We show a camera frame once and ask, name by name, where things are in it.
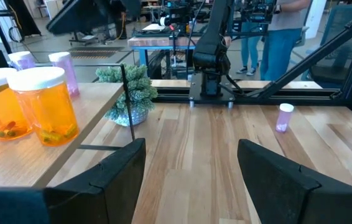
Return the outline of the green succulent grey pot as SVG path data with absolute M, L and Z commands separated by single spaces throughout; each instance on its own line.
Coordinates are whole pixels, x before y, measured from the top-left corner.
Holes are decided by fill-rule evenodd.
M 96 70 L 99 83 L 122 83 L 123 77 L 127 80 L 131 110 L 127 110 L 126 94 L 122 93 L 111 109 L 106 112 L 106 118 L 120 126 L 137 125 L 147 119 L 149 111 L 154 109 L 152 100 L 157 98 L 158 92 L 152 86 L 152 80 L 146 75 L 146 71 L 145 65 L 125 63 L 117 67 Z

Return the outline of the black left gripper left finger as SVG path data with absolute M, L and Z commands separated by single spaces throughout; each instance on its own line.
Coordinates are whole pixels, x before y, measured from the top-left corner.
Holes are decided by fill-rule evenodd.
M 71 179 L 45 189 L 50 224 L 131 224 L 144 176 L 136 139 Z

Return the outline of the person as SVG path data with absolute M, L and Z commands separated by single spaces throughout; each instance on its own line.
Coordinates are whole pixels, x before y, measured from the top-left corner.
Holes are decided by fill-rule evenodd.
M 241 32 L 259 32 L 260 30 L 258 23 L 245 22 L 242 24 Z M 247 76 L 256 74 L 259 65 L 257 45 L 260 39 L 260 36 L 241 39 L 241 60 L 243 66 L 237 73 L 245 73 Z
M 290 55 L 299 40 L 304 25 L 302 11 L 311 0 L 277 0 L 272 21 L 264 41 L 260 66 L 261 80 L 274 81 L 283 76 L 289 66 Z

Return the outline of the wooden shelf black metal frame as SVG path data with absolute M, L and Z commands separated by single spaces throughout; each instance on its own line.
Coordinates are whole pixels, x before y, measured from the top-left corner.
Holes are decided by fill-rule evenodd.
M 82 83 L 71 97 L 79 134 L 60 146 L 46 146 L 32 132 L 22 138 L 0 140 L 0 187 L 44 187 L 80 148 L 104 114 L 123 93 L 122 83 Z

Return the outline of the black tilted display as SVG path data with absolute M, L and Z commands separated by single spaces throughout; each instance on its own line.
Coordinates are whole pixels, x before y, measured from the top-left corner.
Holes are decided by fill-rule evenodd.
M 46 29 L 53 35 L 91 31 L 114 22 L 117 17 L 109 0 L 68 0 Z

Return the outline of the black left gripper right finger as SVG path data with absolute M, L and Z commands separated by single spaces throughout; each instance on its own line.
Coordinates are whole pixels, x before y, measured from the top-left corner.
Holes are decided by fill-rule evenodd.
M 247 139 L 238 162 L 262 224 L 352 224 L 352 185 Z

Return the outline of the pink medicine bottle white cap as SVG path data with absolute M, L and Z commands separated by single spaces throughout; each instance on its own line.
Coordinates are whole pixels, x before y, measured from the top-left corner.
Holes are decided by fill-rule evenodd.
M 73 60 L 70 52 L 57 52 L 48 55 L 50 62 L 54 67 L 60 67 L 65 71 L 68 93 L 71 97 L 80 94 L 76 80 Z
M 16 70 L 25 70 L 36 67 L 34 57 L 29 51 L 14 52 L 8 55 L 10 66 Z
M 294 106 L 289 103 L 279 105 L 279 116 L 276 122 L 276 131 L 279 133 L 286 132 L 289 127 L 289 121 L 294 111 Z

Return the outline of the wooden table blue legs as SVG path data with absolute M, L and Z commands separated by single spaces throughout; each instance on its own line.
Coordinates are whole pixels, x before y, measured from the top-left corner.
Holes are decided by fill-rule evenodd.
M 231 67 L 227 56 L 231 37 L 222 34 L 199 34 L 198 36 L 176 37 L 132 37 L 127 44 L 132 49 L 193 49 L 193 64 L 196 70 L 216 70 L 225 72 Z

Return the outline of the black yellow-edged floor mat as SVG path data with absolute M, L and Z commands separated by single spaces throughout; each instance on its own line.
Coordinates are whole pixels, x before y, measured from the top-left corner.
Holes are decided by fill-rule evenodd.
M 68 52 L 75 59 L 104 59 L 123 49 L 123 47 L 73 47 L 68 49 Z

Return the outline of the black aluminium rig frame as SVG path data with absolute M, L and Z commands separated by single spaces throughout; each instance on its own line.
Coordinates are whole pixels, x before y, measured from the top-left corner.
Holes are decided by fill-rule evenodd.
M 306 59 L 292 67 L 276 81 L 267 83 L 262 88 L 244 89 L 239 83 L 233 87 L 237 93 L 234 105 L 280 105 L 289 103 L 295 106 L 346 106 L 352 109 L 352 64 L 340 89 L 288 89 L 286 86 L 294 78 L 309 70 L 321 59 L 330 55 L 352 38 L 352 21 L 345 29 L 325 45 L 316 49 Z M 189 103 L 190 87 L 158 87 L 156 103 Z

